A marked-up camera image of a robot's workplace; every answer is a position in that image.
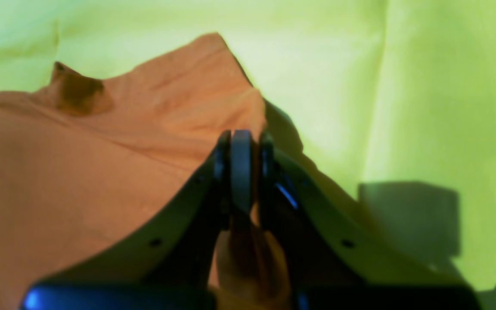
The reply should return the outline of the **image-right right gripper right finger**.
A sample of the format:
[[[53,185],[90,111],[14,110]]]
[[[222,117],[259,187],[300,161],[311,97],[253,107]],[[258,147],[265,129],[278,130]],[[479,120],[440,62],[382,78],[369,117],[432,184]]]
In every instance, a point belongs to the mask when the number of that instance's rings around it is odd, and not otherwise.
[[[296,310],[480,310],[470,285],[376,239],[260,135],[259,221],[287,259]]]

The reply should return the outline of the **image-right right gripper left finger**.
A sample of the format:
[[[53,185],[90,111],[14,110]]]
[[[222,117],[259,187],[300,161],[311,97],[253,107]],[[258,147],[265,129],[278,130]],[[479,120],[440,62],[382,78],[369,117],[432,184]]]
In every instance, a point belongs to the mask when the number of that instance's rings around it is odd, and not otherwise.
[[[22,310],[214,310],[207,282],[223,226],[224,131],[205,162],[152,219],[123,240],[30,286]]]

